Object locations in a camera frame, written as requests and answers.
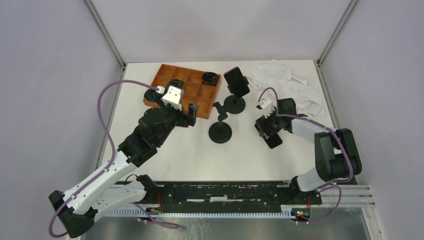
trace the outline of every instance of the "orange wooden box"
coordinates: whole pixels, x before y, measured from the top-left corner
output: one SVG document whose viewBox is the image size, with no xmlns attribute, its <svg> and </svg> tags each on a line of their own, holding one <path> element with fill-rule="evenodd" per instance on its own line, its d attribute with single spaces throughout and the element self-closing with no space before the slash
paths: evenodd
<svg viewBox="0 0 424 240">
<path fill-rule="evenodd" d="M 184 89 L 184 96 L 181 100 L 183 112 L 185 114 L 189 113 L 190 103 L 197 104 L 199 106 L 197 117 L 209 119 L 212 111 L 212 104 L 214 104 L 218 89 L 220 88 L 221 75 L 218 74 L 218 83 L 216 86 L 210 86 L 202 83 L 202 76 L 204 73 L 205 71 L 162 64 L 151 85 L 153 87 L 166 87 L 171 80 L 178 79 L 183 81 L 184 85 L 182 88 Z M 156 102 L 147 101 L 146 99 L 143 99 L 143 102 L 146 106 L 153 108 L 158 107 Z"/>
</svg>

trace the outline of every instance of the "white cloth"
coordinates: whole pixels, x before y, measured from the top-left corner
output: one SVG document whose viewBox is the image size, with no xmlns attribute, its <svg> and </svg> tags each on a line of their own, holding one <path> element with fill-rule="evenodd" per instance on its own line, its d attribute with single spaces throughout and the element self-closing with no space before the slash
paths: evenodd
<svg viewBox="0 0 424 240">
<path fill-rule="evenodd" d="M 308 80 L 292 75 L 292 69 L 280 61 L 271 60 L 259 64 L 246 73 L 250 85 L 256 91 L 272 87 L 276 90 L 279 99 L 293 98 L 298 113 L 305 113 L 311 117 L 326 114 L 322 98 L 309 87 Z M 272 91 L 267 94 L 275 99 Z"/>
</svg>

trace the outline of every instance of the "white wall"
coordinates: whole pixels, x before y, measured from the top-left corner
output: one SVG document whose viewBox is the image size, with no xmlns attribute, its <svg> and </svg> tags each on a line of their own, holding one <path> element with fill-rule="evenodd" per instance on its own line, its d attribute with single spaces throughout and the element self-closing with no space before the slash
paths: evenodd
<svg viewBox="0 0 424 240">
<path fill-rule="evenodd" d="M 423 239 L 424 1 L 359 1 L 323 70 L 389 240 Z"/>
<path fill-rule="evenodd" d="M 125 61 L 318 59 L 349 0 L 93 0 Z"/>
<path fill-rule="evenodd" d="M 93 170 L 120 67 L 82 1 L 2 0 L 0 33 L 0 239 L 46 240 L 49 194 Z"/>
</svg>

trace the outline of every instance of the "smartphone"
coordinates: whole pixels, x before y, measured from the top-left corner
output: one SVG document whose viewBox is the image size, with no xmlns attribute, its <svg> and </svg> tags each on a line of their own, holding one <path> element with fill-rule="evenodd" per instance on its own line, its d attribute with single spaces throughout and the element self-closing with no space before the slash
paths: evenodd
<svg viewBox="0 0 424 240">
<path fill-rule="evenodd" d="M 249 82 L 245 79 L 238 66 L 224 73 L 224 78 L 228 83 L 229 91 L 234 94 L 236 99 L 250 93 Z"/>
</svg>

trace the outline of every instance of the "tabletop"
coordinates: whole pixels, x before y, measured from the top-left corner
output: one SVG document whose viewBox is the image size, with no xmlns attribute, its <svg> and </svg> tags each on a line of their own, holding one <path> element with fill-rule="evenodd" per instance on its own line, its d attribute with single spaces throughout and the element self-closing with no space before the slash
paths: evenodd
<svg viewBox="0 0 424 240">
<path fill-rule="evenodd" d="M 247 72 L 265 61 L 202 61 L 167 62 L 184 68 L 224 74 L 238 66 Z M 321 97 L 326 114 L 312 119 L 332 127 L 327 103 L 312 60 L 285 60 L 292 74 L 309 80 L 309 86 Z M 161 62 L 129 63 L 124 79 L 150 84 Z M 144 112 L 149 108 L 143 103 L 146 88 L 123 83 L 112 118 L 110 134 L 116 147 L 133 132 Z M 262 91 L 250 88 L 243 98 L 246 108 L 240 114 L 228 114 L 225 120 L 232 128 L 231 139 L 224 144 L 210 140 L 209 127 L 217 122 L 218 113 L 212 109 L 209 119 L 197 118 L 194 127 L 176 127 L 157 154 L 136 169 L 133 174 L 148 174 L 154 181 L 278 181 L 291 180 L 315 166 L 314 145 L 300 136 L 281 130 L 280 146 L 269 149 L 254 127 L 261 116 L 256 101 Z M 224 104 L 230 95 L 227 82 L 222 77 L 215 101 Z M 111 145 L 107 143 L 102 163 L 110 159 Z"/>
</svg>

